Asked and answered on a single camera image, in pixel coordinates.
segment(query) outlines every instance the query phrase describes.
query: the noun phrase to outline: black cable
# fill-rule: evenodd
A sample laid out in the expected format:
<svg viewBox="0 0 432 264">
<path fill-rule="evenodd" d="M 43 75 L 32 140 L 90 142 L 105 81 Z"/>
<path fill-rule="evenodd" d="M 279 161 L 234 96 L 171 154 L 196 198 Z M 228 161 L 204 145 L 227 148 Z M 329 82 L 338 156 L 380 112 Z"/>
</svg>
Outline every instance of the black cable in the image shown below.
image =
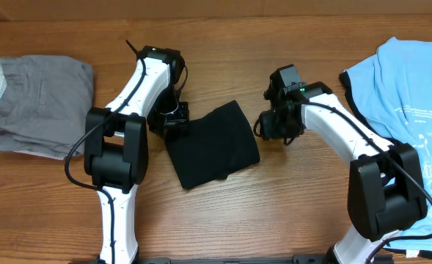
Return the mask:
<svg viewBox="0 0 432 264">
<path fill-rule="evenodd" d="M 260 132 L 258 133 L 258 131 L 257 131 L 257 127 L 258 127 L 258 125 L 260 124 L 260 121 L 261 120 L 261 116 L 260 117 L 258 117 L 258 119 L 257 119 L 257 121 L 255 122 L 255 125 L 253 126 L 253 134 L 255 135 L 255 136 L 259 136 L 259 137 L 262 137 L 262 135 L 261 135 L 261 129 L 260 129 Z"/>
<path fill-rule="evenodd" d="M 185 87 L 186 84 L 186 80 L 188 80 L 188 67 L 186 67 L 185 65 L 185 71 L 186 71 L 186 75 L 185 75 L 185 80 L 183 81 L 183 83 L 180 85 L 180 88 L 177 89 L 176 94 L 178 97 L 178 100 L 180 100 L 180 95 L 181 95 L 181 90 L 183 90 L 183 88 Z"/>
<path fill-rule="evenodd" d="M 72 177 L 72 175 L 70 174 L 69 171 L 69 163 L 70 160 L 72 159 L 74 153 L 77 151 L 78 147 L 84 143 L 85 139 L 90 136 L 94 131 L 96 131 L 99 127 L 105 125 L 114 115 L 118 114 L 122 109 L 125 108 L 125 106 L 128 105 L 129 101 L 131 100 L 131 98 L 134 96 L 134 94 L 136 93 L 137 89 L 141 86 L 142 82 L 144 81 L 144 77 L 146 76 L 146 66 L 145 66 L 145 62 L 143 60 L 143 58 L 139 58 L 139 52 L 129 43 L 129 41 L 126 40 L 126 43 L 131 47 L 131 49 L 134 51 L 134 53 L 136 54 L 136 58 L 137 60 L 140 60 L 142 63 L 142 73 L 141 73 L 141 78 L 139 79 L 139 81 L 137 82 L 136 86 L 133 88 L 133 90 L 129 93 L 129 95 L 127 96 L 127 98 L 121 103 L 120 106 L 118 106 L 117 109 L 115 109 L 109 116 L 107 116 L 102 123 L 97 124 L 95 127 L 93 127 L 92 129 L 90 129 L 90 131 L 88 131 L 87 133 L 85 133 L 70 149 L 69 153 L 67 154 L 66 157 L 66 161 L 64 164 L 64 171 L 66 174 L 66 177 L 70 180 L 71 183 L 76 184 L 77 186 L 83 187 L 83 188 L 88 188 L 91 190 L 95 190 L 95 191 L 99 191 L 102 194 L 105 194 L 106 198 L 108 198 L 108 203 L 110 204 L 110 210 L 111 210 L 111 234 L 110 234 L 110 247 L 111 247 L 111 263 L 114 264 L 114 205 L 113 205 L 113 198 L 111 197 L 111 195 L 103 190 L 102 188 L 98 188 L 96 186 L 92 186 L 86 183 L 81 183 L 79 181 L 77 181 L 76 179 L 74 179 Z"/>
<path fill-rule="evenodd" d="M 419 183 L 413 179 L 408 172 L 406 172 L 395 160 L 393 160 L 392 158 L 390 158 L 390 156 L 388 155 L 388 153 L 386 153 L 385 151 L 383 151 L 369 136 L 366 135 L 366 133 L 364 133 L 361 128 L 359 128 L 356 123 L 353 122 L 353 120 L 351 120 L 349 117 L 347 117 L 345 114 L 343 114 L 341 111 L 337 110 L 335 107 L 331 107 L 331 106 L 327 106 L 324 105 L 322 103 L 315 103 L 315 102 L 289 102 L 289 104 L 292 105 L 308 105 L 308 106 L 318 106 L 324 109 L 328 109 L 329 111 L 338 114 L 340 117 L 342 117 L 349 125 L 351 125 L 352 128 L 354 128 L 354 130 L 361 135 L 361 137 L 370 145 L 372 146 L 374 149 L 376 149 L 380 154 L 382 154 L 403 176 L 405 176 L 406 178 L 408 178 L 408 180 L 411 181 L 411 183 L 413 183 L 413 185 L 415 185 L 426 197 L 426 199 L 429 201 L 429 203 L 431 204 L 432 207 L 432 197 L 429 195 L 429 193 L 419 185 Z M 254 131 L 256 131 L 256 127 L 257 124 L 260 123 L 260 118 L 257 120 L 257 122 L 255 123 L 255 127 L 254 127 Z M 407 235 L 407 236 L 399 236 L 399 237 L 394 237 L 394 238 L 387 238 L 384 239 L 367 257 L 365 263 L 370 263 L 370 261 L 374 258 L 374 256 L 387 244 L 389 244 L 390 242 L 393 241 L 399 241 L 399 240 L 425 240 L 425 239 L 430 239 L 432 238 L 432 233 L 429 235 Z"/>
</svg>

